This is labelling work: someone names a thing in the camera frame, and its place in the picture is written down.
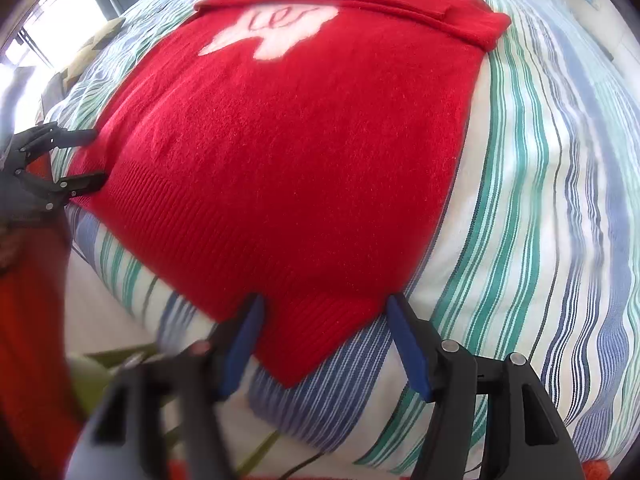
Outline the person's red orange clothing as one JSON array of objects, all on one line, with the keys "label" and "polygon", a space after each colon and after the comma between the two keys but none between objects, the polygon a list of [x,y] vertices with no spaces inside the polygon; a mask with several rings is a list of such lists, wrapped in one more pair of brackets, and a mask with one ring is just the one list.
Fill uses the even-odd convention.
[{"label": "person's red orange clothing", "polygon": [[61,479],[84,416],[65,359],[70,231],[1,229],[1,477]]}]

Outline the patterned beige cushion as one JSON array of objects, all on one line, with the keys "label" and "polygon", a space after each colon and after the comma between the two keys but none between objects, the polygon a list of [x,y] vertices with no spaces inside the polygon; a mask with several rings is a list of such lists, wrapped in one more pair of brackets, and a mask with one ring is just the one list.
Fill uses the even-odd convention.
[{"label": "patterned beige cushion", "polygon": [[62,89],[64,94],[70,92],[78,80],[85,73],[89,65],[100,55],[100,53],[118,35],[126,18],[120,16],[108,21],[98,32],[91,36],[80,48],[72,62],[60,73],[62,78]]}]

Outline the red sweater with white rabbit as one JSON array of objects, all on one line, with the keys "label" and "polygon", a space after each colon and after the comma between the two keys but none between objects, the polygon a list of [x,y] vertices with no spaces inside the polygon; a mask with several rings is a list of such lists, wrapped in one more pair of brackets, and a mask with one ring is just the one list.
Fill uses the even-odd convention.
[{"label": "red sweater with white rabbit", "polygon": [[484,0],[202,0],[77,151],[81,206],[211,318],[257,292],[256,356],[297,385],[431,244],[484,57]]}]

